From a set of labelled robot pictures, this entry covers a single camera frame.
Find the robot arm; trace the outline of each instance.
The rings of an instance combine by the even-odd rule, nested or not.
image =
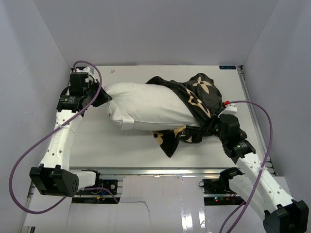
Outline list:
[[[30,178],[40,194],[73,197],[79,189],[95,184],[95,171],[69,172],[71,147],[84,114],[65,126],[61,124],[90,103],[98,87],[99,82],[93,78],[90,67],[71,73],[70,86],[63,90],[57,105],[55,128],[61,129],[51,137],[39,167],[32,167],[30,170]],[[101,89],[92,105],[98,107],[110,100],[111,97]]]
[[[281,188],[264,167],[255,149],[246,140],[234,115],[222,114],[213,124],[226,155],[238,166],[221,172],[220,183],[225,191],[234,191],[247,200],[262,170],[251,207],[262,219],[267,233],[303,233],[307,230],[309,209],[304,201],[296,201]]]

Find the wire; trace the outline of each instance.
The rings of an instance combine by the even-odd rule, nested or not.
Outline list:
[[[100,192],[102,192],[102,190],[98,189],[99,191],[97,193],[95,192],[91,192],[91,194],[99,194]]]
[[[200,187],[200,188],[204,188],[204,185],[200,185],[201,182],[204,182],[204,181],[200,181],[200,182],[199,182],[199,187]]]
[[[238,101],[231,101],[229,103],[250,103],[250,104],[253,104],[255,106],[257,106],[258,108],[260,108],[266,115],[267,115],[267,118],[268,118],[268,121],[269,121],[269,125],[270,125],[270,139],[269,139],[269,144],[268,144],[268,149],[267,149],[267,152],[264,156],[264,159],[262,161],[262,164],[261,164],[261,168],[264,168],[264,165],[265,163],[267,162],[267,159],[269,157],[269,154],[270,154],[270,150],[271,150],[271,146],[272,146],[272,139],[273,139],[273,129],[272,129],[272,121],[271,121],[271,118],[268,114],[268,112],[259,104],[257,103],[254,103],[254,102],[251,102],[251,101],[247,101],[247,100],[238,100]],[[254,187],[252,189],[252,192],[251,194],[249,195],[249,198],[247,199],[247,202],[245,203],[245,206],[243,207],[242,211],[240,212],[239,216],[237,217],[237,219],[234,221],[234,223],[232,224],[232,226],[229,228],[229,230],[226,232],[226,233],[230,233],[234,228],[235,226],[238,224],[238,222],[240,221],[240,219],[242,218],[243,214],[245,213],[247,207],[249,206],[254,194],[255,194],[255,191],[257,189],[257,186],[259,184],[259,180],[261,178],[261,174],[262,174],[262,170],[259,171],[258,173],[258,176],[257,176],[257,179],[255,181],[255,184],[254,184]],[[228,216],[228,218],[225,220],[225,222],[223,223],[219,233],[222,232],[222,229],[224,228],[227,220],[229,218],[231,218],[233,215],[233,212]]]
[[[234,211],[232,211],[231,214],[229,214],[229,216],[225,219],[222,227],[220,228],[219,233],[223,232],[223,229],[225,227],[225,224],[228,222],[228,220],[243,206],[245,205],[245,201],[243,201]]]
[[[118,200],[116,199],[116,197],[109,191],[109,189],[106,189],[106,188],[84,188],[84,189],[82,189],[82,190],[91,191],[91,190],[97,190],[97,189],[106,191],[106,192],[109,193],[109,195],[116,201],[117,204],[119,203],[119,201],[118,201]]]
[[[102,198],[103,195],[105,195],[107,193],[107,191],[104,191],[102,194],[100,194],[99,196]]]
[[[94,98],[91,100],[90,103],[88,103],[81,111],[79,111],[77,114],[75,114],[73,117],[71,117],[69,120],[67,120],[66,122],[64,122],[62,124],[62,126],[66,126],[69,122],[71,122],[73,119],[75,119],[77,116],[81,115],[84,113],[84,111],[95,101],[95,99],[98,97],[99,95],[99,92],[101,91],[101,87],[102,87],[102,75],[100,73],[100,71],[98,70],[98,68],[92,64],[91,62],[88,62],[88,61],[83,61],[83,60],[80,60],[80,61],[76,61],[74,64],[73,64],[73,67],[74,67],[74,70],[76,70],[76,65],[78,63],[86,63],[92,67],[94,67],[94,69],[98,72],[98,75],[99,75],[99,86],[98,86],[98,89],[97,89],[97,92],[94,96]],[[16,161],[16,163],[14,164],[12,170],[11,170],[11,173],[10,173],[10,177],[9,177],[9,192],[10,192],[10,196],[12,198],[12,200],[14,201],[14,203],[20,208],[22,209],[23,211],[29,213],[29,214],[34,214],[34,215],[38,215],[38,214],[43,214],[43,213],[46,213],[48,211],[50,211],[51,209],[55,208],[57,205],[59,205],[66,197],[62,198],[59,202],[57,202],[55,205],[51,206],[50,208],[46,209],[46,210],[42,210],[42,211],[33,211],[33,210],[29,210],[27,209],[26,207],[24,207],[16,198],[14,192],[13,192],[13,176],[14,176],[14,173],[16,171],[16,168],[17,166],[19,165],[19,163],[23,160],[23,158],[25,158],[25,156],[27,154],[29,154],[29,152],[31,152],[34,148],[36,148],[38,145],[40,145],[43,141],[45,141],[46,139],[48,139],[49,137],[51,137],[54,133],[56,133],[57,131],[59,131],[61,128],[60,127],[57,127],[56,129],[54,129],[52,132],[50,132],[49,134],[47,134],[46,136],[44,136],[42,139],[40,139],[39,141],[37,141],[35,144],[33,144],[28,150],[26,150],[21,156],[20,158]]]

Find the white table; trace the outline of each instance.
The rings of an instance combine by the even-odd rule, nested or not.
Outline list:
[[[219,66],[115,66],[99,67],[103,86],[117,82],[145,83],[154,76],[178,82],[188,81],[197,73],[214,80],[225,100],[245,100],[237,70],[220,70]],[[262,157],[250,110],[245,103],[237,104],[241,128]],[[70,167],[117,168],[224,168],[234,166],[216,137],[206,137],[202,143],[181,142],[168,158],[150,132],[121,131],[108,117],[106,105],[90,107],[78,129]]]

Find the black cloth with floral print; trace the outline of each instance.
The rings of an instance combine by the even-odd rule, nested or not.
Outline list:
[[[172,90],[188,107],[199,126],[184,126],[175,130],[153,131],[155,139],[168,157],[172,157],[179,141],[199,143],[208,132],[214,115],[223,109],[222,95],[214,85],[214,80],[199,73],[185,83],[166,81],[159,76],[150,79],[147,84],[156,84]]]

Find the purple cable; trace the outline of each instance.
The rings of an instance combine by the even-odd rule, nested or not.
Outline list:
[[[267,112],[262,106],[260,106],[259,104],[254,103],[254,102],[251,102],[251,101],[247,101],[247,100],[231,101],[230,103],[250,103],[250,104],[253,104],[253,105],[257,106],[257,107],[260,108],[261,110],[263,110],[264,113],[267,115],[267,118],[268,118],[268,121],[269,121],[269,125],[270,125],[270,139],[269,139],[269,144],[268,144],[267,152],[266,152],[266,154],[265,154],[265,156],[264,156],[264,159],[263,159],[263,161],[262,161],[262,164],[261,164],[261,168],[263,168],[264,165],[265,165],[265,163],[267,162],[268,156],[269,156],[269,154],[270,154],[270,150],[271,150],[271,146],[272,146],[272,139],[273,139],[272,121],[271,121],[271,118],[270,118],[268,112]],[[260,180],[260,178],[261,178],[261,174],[262,174],[262,170],[259,171],[259,173],[258,173],[258,176],[257,176],[257,179],[256,179],[256,181],[255,181],[254,187],[253,187],[253,189],[252,189],[251,194],[249,195],[249,198],[248,198],[248,200],[247,200],[245,206],[243,207],[241,213],[239,214],[239,216],[237,217],[237,219],[234,221],[234,223],[232,224],[232,226],[229,228],[229,230],[228,230],[226,233],[230,233],[230,232],[235,228],[235,226],[238,224],[238,222],[239,222],[240,219],[242,218],[243,214],[245,213],[245,211],[246,211],[247,207],[249,206],[249,204],[250,204],[250,202],[251,202],[251,200],[252,200],[252,198],[253,198],[253,196],[254,196],[254,193],[255,193],[255,191],[256,191],[256,189],[257,189],[257,186],[258,186],[258,184],[259,184],[259,180]],[[223,223],[223,225],[222,225],[222,227],[221,227],[219,233],[222,232],[222,230],[223,230],[223,228],[224,228],[226,222],[229,220],[229,218],[232,217],[232,215],[233,215],[234,213],[231,213],[231,214],[227,217],[227,219],[224,221],[224,223]]]
[[[109,191],[109,189],[106,189],[106,188],[83,188],[82,190],[87,190],[87,191],[92,191],[92,190],[104,190],[106,191],[107,193],[110,194],[110,196],[116,201],[116,203],[118,204],[118,200],[116,199],[116,197]]]
[[[102,75],[100,73],[100,71],[98,70],[98,68],[93,65],[92,63],[90,62],[87,62],[87,61],[76,61],[74,64],[73,64],[73,67],[75,68],[76,65],[78,63],[86,63],[92,67],[94,67],[94,69],[98,72],[98,75],[99,75],[99,87],[97,89],[97,92],[94,96],[94,98],[91,100],[91,102],[85,106],[81,111],[79,111],[77,114],[75,114],[73,117],[71,117],[69,120],[67,120],[66,122],[64,122],[62,124],[62,126],[66,126],[69,122],[71,122],[73,119],[75,119],[77,116],[81,115],[94,101],[95,99],[98,97],[99,95],[99,92],[101,90],[101,87],[102,87]],[[42,211],[33,211],[33,210],[29,210],[27,209],[26,207],[24,207],[18,200],[17,198],[15,197],[15,194],[13,192],[13,176],[14,176],[14,173],[15,173],[15,170],[17,168],[17,166],[19,165],[19,163],[22,161],[23,158],[25,158],[25,156],[31,152],[34,148],[36,148],[38,145],[40,145],[43,141],[45,141],[46,139],[48,139],[49,137],[51,137],[54,133],[56,133],[57,131],[59,131],[61,128],[58,127],[56,129],[54,129],[52,132],[50,132],[49,134],[47,134],[45,137],[43,137],[42,139],[40,139],[38,142],[36,142],[34,145],[32,145],[28,150],[26,150],[25,153],[23,153],[20,158],[16,161],[16,163],[14,164],[13,168],[12,168],[12,171],[10,173],[10,177],[9,177],[9,192],[10,192],[10,195],[11,195],[11,198],[12,200],[14,201],[14,203],[20,208],[22,209],[23,211],[27,212],[27,213],[30,213],[30,214],[34,214],[34,215],[38,215],[38,214],[43,214],[43,213],[46,213],[48,211],[50,211],[51,209],[55,208],[59,203],[61,203],[66,197],[62,198],[59,202],[57,202],[55,205],[51,206],[50,208],[46,209],[46,210],[42,210]]]
[[[245,201],[243,201],[234,211],[232,211],[231,214],[229,214],[229,216],[225,219],[222,227],[220,228],[220,231],[219,233],[222,233],[223,232],[223,229],[225,227],[225,224],[228,222],[228,220],[242,207],[245,205]]]

